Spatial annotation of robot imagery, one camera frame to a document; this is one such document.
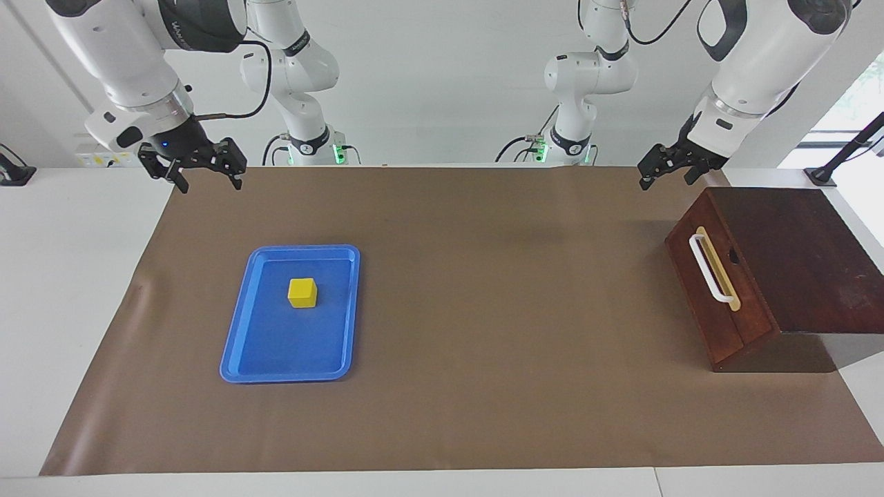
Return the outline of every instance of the wooden box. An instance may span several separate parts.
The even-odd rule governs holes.
[[[707,188],[667,247],[714,371],[830,372],[884,350],[884,276],[819,190]]]

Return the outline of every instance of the white robotic arm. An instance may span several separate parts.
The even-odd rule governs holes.
[[[307,95],[338,83],[338,61],[311,38],[292,0],[248,0],[248,17],[252,31],[275,48],[271,51],[271,99],[286,122],[293,162],[342,162],[343,134],[326,124],[319,102]],[[263,53],[246,55],[240,72],[249,88],[264,91],[267,60]]]
[[[186,192],[180,170],[221,172],[237,188],[246,158],[226,138],[213,143],[194,115],[193,102],[164,59],[165,49],[230,52],[246,33],[241,0],[46,0],[56,28],[86,69],[103,85],[106,104],[87,130],[120,151],[144,141],[138,156],[151,177]],[[170,161],[163,165],[158,157]]]
[[[672,147],[639,163],[643,189],[689,167],[693,184],[719,170],[823,58],[850,20],[850,0],[710,0],[697,23],[720,68]]]
[[[613,95],[632,89],[638,78],[629,53],[629,34],[621,4],[628,11],[637,0],[587,0],[579,12],[583,32],[595,45],[592,52],[569,52],[546,65],[546,86],[560,102],[555,124],[545,133],[546,161],[577,164],[590,151],[596,121],[593,95]]]

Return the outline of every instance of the black stand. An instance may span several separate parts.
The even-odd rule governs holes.
[[[24,187],[37,172],[36,167],[19,167],[0,154],[0,187]]]
[[[884,127],[884,112],[878,114],[869,126],[860,131],[856,138],[853,139],[828,164],[818,168],[808,168],[804,170],[804,174],[811,179],[811,182],[818,187],[837,187],[832,181],[832,174],[844,161],[850,158],[857,150],[860,149],[869,139],[871,139],[881,128]]]

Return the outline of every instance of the table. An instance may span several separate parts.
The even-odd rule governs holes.
[[[735,186],[804,186],[795,171],[734,170]],[[584,495],[880,495],[884,464],[837,466],[417,473],[154,475],[32,478],[162,213],[171,188],[139,170],[42,170],[0,190],[0,495],[112,495],[261,490],[313,495],[549,493]],[[879,266],[884,248],[835,191],[830,199]],[[884,437],[884,356],[842,372]]]

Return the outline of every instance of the blue tray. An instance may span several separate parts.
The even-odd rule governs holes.
[[[230,383],[332,381],[350,369],[360,254],[351,245],[259,248],[248,259],[221,377]],[[312,278],[314,309],[294,309],[291,279]]]

